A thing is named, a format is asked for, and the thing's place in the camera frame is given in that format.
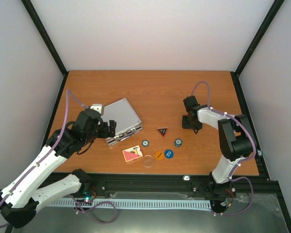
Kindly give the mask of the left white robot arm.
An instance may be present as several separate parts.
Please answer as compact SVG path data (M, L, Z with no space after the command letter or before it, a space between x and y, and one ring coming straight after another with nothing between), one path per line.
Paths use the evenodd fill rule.
M76 169L65 178L43 188L40 185L73 154L85 153L97 138L115 135L116 122L104 122L102 111L86 108L75 121L64 120L46 141L34 161L7 187L0 190L0 214L7 225L21 228L53 201L69 194L79 193L91 198L95 195L90 176Z

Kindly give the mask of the pink yellow card deck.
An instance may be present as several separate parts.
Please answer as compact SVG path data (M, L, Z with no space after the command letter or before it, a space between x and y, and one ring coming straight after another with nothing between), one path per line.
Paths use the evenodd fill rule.
M140 146L134 146L122 151L125 162L131 162L143 157Z

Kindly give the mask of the aluminium poker case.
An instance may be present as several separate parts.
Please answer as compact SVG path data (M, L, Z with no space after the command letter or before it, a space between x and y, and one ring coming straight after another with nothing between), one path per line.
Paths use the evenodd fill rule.
M116 122L115 136L106 139L109 147L136 135L143 129L142 121L126 98L105 106L102 119Z

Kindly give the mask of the blue green chip stack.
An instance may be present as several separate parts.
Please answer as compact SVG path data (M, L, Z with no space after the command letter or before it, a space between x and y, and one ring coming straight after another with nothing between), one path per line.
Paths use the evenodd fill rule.
M176 147L180 147L181 145L182 145L182 140L181 139L176 139L175 141L174 141L174 145L176 146Z

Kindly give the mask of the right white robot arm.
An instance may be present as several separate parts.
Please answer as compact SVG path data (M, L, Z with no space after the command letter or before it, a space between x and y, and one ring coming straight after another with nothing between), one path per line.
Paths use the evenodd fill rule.
M245 115L229 115L210 106L201 105L195 96L183 100L187 114L182 116L182 128L197 134L207 124L218 130L221 158L209 174L205 185L211 196L218 196L230 186L232 177L243 161L255 157L257 144Z

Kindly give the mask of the triangular all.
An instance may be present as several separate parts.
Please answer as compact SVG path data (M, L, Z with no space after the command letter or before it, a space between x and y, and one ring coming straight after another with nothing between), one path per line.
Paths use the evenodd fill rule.
M165 137L166 136L166 133L168 131L168 127L160 127L160 128L157 128L157 131L158 133L162 136L162 137Z

